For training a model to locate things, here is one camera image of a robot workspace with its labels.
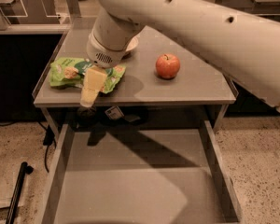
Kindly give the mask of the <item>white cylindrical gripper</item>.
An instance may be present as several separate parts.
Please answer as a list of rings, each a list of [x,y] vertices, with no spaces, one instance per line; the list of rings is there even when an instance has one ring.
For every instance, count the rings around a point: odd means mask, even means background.
[[[82,106],[93,106],[107,78],[103,68],[119,64],[131,40],[143,29],[143,25],[118,19],[104,8],[99,11],[89,35],[86,51],[89,59],[102,68],[94,66],[86,71],[80,99]]]

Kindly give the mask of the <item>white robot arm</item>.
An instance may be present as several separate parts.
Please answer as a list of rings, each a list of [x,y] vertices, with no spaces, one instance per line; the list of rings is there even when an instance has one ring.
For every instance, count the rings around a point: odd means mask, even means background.
[[[280,22],[204,0],[98,0],[101,10],[86,45],[102,68],[121,61],[149,26],[280,113]]]

